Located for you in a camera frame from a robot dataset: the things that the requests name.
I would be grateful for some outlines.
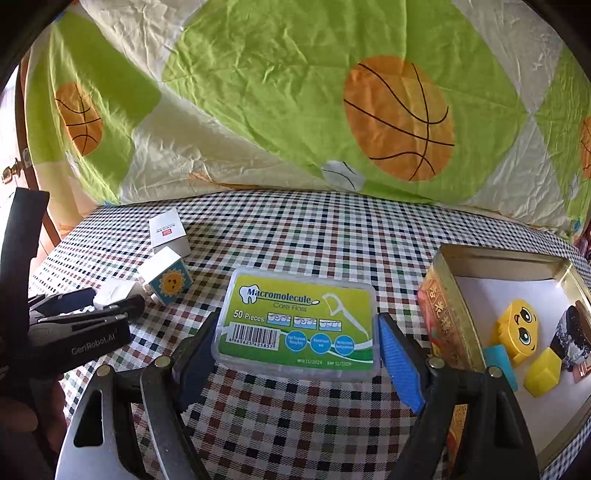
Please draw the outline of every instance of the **plastic container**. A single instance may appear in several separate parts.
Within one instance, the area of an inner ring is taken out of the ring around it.
[[[371,285],[238,268],[212,355],[257,375],[366,381],[380,370],[376,314]]]

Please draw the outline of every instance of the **yellow emoji toy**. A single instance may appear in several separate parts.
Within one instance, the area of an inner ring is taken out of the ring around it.
[[[525,301],[511,302],[496,321],[491,344],[503,344],[513,367],[520,366],[538,348],[538,316]]]

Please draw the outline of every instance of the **tooth logo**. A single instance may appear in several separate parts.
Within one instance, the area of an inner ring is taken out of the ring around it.
[[[251,285],[250,287],[240,287],[240,297],[242,298],[242,302],[246,303],[255,303],[256,298],[258,297],[259,287],[258,285]]]

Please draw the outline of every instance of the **barcode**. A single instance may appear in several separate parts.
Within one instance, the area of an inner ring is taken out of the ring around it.
[[[230,328],[232,329],[231,333],[226,335],[227,342],[255,346],[266,350],[277,350],[279,348],[281,330],[235,322],[230,322]]]

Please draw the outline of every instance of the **blue gripper pad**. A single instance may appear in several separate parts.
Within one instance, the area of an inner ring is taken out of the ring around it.
[[[378,324],[382,361],[398,398],[418,415],[425,406],[419,372],[386,321],[380,318]]]

